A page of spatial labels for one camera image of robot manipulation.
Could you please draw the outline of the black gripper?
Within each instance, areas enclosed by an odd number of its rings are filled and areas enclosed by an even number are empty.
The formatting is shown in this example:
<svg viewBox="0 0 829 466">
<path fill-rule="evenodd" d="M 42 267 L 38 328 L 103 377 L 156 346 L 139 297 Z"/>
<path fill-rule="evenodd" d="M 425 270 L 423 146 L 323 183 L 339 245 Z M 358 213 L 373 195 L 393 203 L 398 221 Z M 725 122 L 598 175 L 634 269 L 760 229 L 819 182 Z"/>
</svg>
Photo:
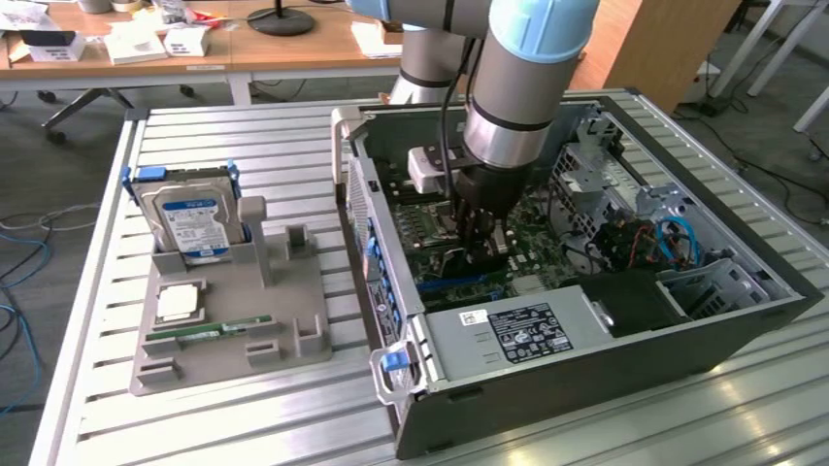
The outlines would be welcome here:
<svg viewBox="0 0 829 466">
<path fill-rule="evenodd" d="M 455 181 L 458 207 L 506 219 L 524 195 L 530 166 L 500 169 L 482 164 L 462 168 Z"/>
</svg>

